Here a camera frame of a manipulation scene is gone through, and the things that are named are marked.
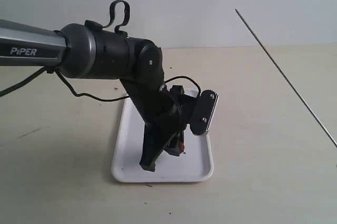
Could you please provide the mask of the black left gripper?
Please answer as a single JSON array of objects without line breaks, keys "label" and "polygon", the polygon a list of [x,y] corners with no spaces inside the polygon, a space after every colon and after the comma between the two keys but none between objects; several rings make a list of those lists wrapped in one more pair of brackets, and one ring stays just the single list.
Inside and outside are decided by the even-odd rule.
[{"label": "black left gripper", "polygon": [[176,76],[169,81],[186,79],[197,87],[197,96],[185,94],[184,87],[174,85],[167,88],[167,82],[160,80],[151,87],[153,80],[140,83],[121,79],[120,82],[144,121],[144,136],[140,166],[154,172],[155,162],[164,151],[180,156],[178,142],[184,143],[184,130],[200,97],[200,86],[187,76]]}]

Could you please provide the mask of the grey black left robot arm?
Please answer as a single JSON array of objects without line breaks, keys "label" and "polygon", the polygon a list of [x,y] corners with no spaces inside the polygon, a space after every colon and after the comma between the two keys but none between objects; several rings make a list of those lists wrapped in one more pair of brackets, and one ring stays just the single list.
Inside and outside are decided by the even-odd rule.
[{"label": "grey black left robot arm", "polygon": [[181,86],[168,90],[163,55],[152,41],[107,32],[91,22],[59,31],[1,20],[1,65],[37,66],[67,79],[119,80],[144,120],[140,166],[154,171],[162,152],[184,152],[187,114]]}]

